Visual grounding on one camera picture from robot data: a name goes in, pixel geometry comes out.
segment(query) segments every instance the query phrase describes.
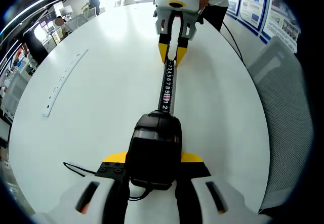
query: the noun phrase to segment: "white wall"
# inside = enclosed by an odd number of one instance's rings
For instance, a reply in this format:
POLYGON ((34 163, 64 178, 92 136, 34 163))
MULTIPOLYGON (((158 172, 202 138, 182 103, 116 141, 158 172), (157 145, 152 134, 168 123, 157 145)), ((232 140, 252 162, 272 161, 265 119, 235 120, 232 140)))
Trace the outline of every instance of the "white wall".
POLYGON ((64 7, 63 2, 58 2, 58 3, 55 3, 55 4, 53 5, 53 8, 54 8, 54 10, 55 10, 55 15, 56 15, 56 17, 58 17, 58 16, 62 16, 62 15, 61 15, 61 12, 60 12, 60 9, 62 9, 63 7, 64 7))
MULTIPOLYGON (((225 15, 224 23, 235 38, 239 50, 242 53, 244 63, 248 66, 258 56, 259 51, 265 46, 265 43, 259 38, 259 36, 255 36, 249 29, 227 15, 225 15)), ((221 34, 238 52, 232 37, 224 25, 221 28, 221 34)))
POLYGON ((63 5, 71 6, 74 16, 83 14, 82 7, 88 2, 88 0, 66 0, 63 5))

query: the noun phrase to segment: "desk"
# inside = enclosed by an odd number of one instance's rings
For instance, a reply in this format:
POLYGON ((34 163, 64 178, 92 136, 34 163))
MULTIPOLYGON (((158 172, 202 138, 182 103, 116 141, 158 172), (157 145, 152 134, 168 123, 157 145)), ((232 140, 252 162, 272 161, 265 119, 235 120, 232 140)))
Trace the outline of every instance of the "desk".
MULTIPOLYGON (((55 47, 29 81, 13 122, 9 157, 36 212, 49 211, 80 180, 63 161, 96 171, 108 155, 128 150, 138 119, 157 108, 163 64, 153 11, 153 5, 139 4, 96 17, 55 47), (50 116, 43 117, 50 90, 85 49, 50 116)), ((176 19, 170 55, 179 27, 176 19)), ((178 68, 174 115, 182 124, 183 151, 204 159, 211 174, 232 184, 257 212, 269 170, 263 108, 246 68, 208 23, 197 25, 178 68)), ((131 186, 132 196, 141 192, 131 186)), ((179 223, 174 188, 129 203, 126 223, 159 221, 179 223)))

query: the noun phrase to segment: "power strip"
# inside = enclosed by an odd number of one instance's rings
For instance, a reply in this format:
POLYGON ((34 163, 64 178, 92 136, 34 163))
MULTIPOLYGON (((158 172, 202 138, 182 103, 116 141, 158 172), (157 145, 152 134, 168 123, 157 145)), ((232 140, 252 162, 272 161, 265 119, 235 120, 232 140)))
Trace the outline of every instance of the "power strip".
POLYGON ((52 110, 52 107, 55 103, 55 100, 63 86, 63 84, 65 83, 66 79, 69 77, 69 75, 71 74, 72 70, 74 69, 74 67, 77 65, 77 63, 79 62, 79 60, 85 55, 85 53, 88 51, 88 49, 86 51, 84 51, 81 54, 77 54, 74 59, 70 62, 70 64, 68 65, 68 67, 66 67, 65 71, 63 72, 63 75, 59 78, 56 86, 53 88, 53 90, 51 91, 50 95, 49 95, 49 99, 47 104, 45 105, 45 109, 42 113, 42 115, 44 117, 48 117, 50 115, 50 112, 52 110))

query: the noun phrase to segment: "human hand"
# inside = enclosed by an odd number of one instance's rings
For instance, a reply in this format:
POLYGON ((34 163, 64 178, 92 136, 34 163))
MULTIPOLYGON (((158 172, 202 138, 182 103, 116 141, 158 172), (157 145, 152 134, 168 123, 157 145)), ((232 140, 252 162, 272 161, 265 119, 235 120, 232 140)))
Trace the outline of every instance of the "human hand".
POLYGON ((199 1, 199 10, 202 10, 205 8, 205 6, 207 6, 208 4, 208 0, 200 0, 199 1))

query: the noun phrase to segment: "person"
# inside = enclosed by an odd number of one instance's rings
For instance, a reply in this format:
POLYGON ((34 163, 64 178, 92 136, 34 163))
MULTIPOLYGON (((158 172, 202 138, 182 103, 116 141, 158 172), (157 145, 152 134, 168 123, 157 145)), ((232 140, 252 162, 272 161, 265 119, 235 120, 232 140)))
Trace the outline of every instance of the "person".
POLYGON ((29 51, 34 60, 37 61, 38 65, 40 65, 49 54, 42 43, 36 38, 33 29, 25 32, 20 38, 20 41, 24 48, 25 57, 27 57, 29 51))
POLYGON ((100 1, 99 0, 89 0, 89 9, 96 8, 97 16, 100 14, 100 1))
POLYGON ((228 0, 200 0, 200 6, 204 7, 201 16, 220 31, 229 6, 228 0))
POLYGON ((62 18, 62 16, 58 16, 55 19, 55 25, 56 26, 60 26, 62 28, 62 40, 65 39, 68 35, 69 35, 69 29, 65 26, 66 20, 64 18, 62 18))

